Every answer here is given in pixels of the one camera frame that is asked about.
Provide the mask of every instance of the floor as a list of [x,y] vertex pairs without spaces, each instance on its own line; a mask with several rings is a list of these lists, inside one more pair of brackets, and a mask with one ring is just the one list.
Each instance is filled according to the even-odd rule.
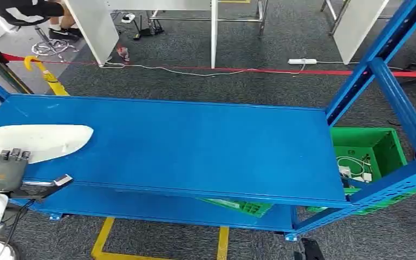
[[[40,27],[47,33],[47,24],[41,24]],[[34,55],[31,52],[31,46],[41,41],[39,36],[33,27],[21,27],[20,30],[4,34],[0,37],[0,51],[3,53],[12,54],[15,56],[26,57],[28,55]],[[78,41],[73,44],[78,49],[81,49],[84,45],[84,41]],[[63,53],[63,57],[66,61],[72,61],[76,56],[76,53],[67,51]],[[40,57],[43,61],[59,61],[57,56]],[[23,82],[29,86],[34,93],[44,94],[49,89],[47,83],[40,77],[38,70],[28,71],[20,62],[10,62],[9,67],[18,75]],[[59,64],[47,64],[46,67],[55,76],[60,76],[61,73],[67,68],[67,65]],[[0,77],[0,85],[5,87],[10,92],[15,92],[12,87]]]
[[[341,1],[336,2],[336,9]],[[391,1],[391,14],[400,1]],[[287,59],[306,57],[339,61],[336,46],[327,36],[328,13],[320,12],[320,0],[271,0],[268,22],[262,39],[257,25],[222,23],[219,27],[219,67],[295,68]],[[253,5],[227,4],[225,15],[254,14]],[[199,15],[188,12],[184,15]],[[386,21],[378,21],[355,55],[359,60]],[[203,22],[165,21],[166,34],[132,41],[133,28],[123,30],[122,39],[131,50],[132,62],[147,66],[209,66],[210,31]],[[91,61],[83,48],[74,61]],[[404,67],[416,62],[416,32],[391,62]],[[322,64],[314,69],[347,69],[340,64]],[[210,73],[194,70],[190,72]],[[168,99],[270,105],[325,106],[344,82],[343,76],[276,75],[242,73],[229,76],[196,77],[163,70],[142,68],[100,69],[70,65],[59,77],[71,95],[113,96],[138,99]],[[403,85],[416,105],[416,83]],[[397,128],[406,155],[412,150],[396,117],[373,83],[357,100],[338,126],[378,126]],[[301,217],[307,213],[300,211]],[[25,260],[91,259],[90,252],[103,218],[70,216],[59,222],[30,212],[19,223],[14,242]],[[178,260],[215,259],[216,227],[175,225],[138,220],[116,220],[104,250]],[[416,195],[367,216],[352,216],[310,232],[318,240],[326,259],[416,259]],[[293,259],[296,244],[266,231],[231,229],[227,258]]]

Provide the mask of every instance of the shelf top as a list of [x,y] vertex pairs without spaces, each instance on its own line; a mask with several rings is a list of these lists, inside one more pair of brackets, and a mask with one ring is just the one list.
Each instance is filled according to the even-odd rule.
[[194,197],[345,205],[323,110],[181,101],[12,95],[0,126],[93,128],[79,151],[29,165],[29,179]]

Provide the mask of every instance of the robot finger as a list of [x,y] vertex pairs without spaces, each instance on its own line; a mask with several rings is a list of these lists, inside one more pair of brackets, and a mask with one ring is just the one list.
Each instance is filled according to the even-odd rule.
[[29,160],[29,156],[31,155],[31,152],[24,151],[22,153],[22,160]]
[[9,150],[2,150],[0,153],[0,161],[7,161],[9,160]]
[[14,148],[12,149],[12,152],[10,153],[9,160],[17,160],[18,156],[20,155],[21,149]]

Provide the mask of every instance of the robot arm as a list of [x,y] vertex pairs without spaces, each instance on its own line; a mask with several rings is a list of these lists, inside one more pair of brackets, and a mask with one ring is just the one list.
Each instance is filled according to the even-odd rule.
[[[23,175],[28,165],[30,152],[21,152],[20,149],[14,148],[12,152],[3,150],[0,153],[0,229],[4,226],[2,217],[7,207],[9,198],[23,198],[23,199],[44,199],[56,191],[66,187],[72,182],[72,177],[65,174],[62,177],[48,183],[48,182],[23,182]],[[44,191],[29,195],[22,191],[20,187],[25,185],[45,186]]]

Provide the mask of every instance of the small bottle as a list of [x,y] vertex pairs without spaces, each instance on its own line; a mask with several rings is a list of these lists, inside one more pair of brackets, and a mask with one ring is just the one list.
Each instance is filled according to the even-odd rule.
[[130,61],[130,54],[128,53],[128,48],[120,47],[117,48],[117,53],[120,57],[122,57],[123,61],[129,62]]

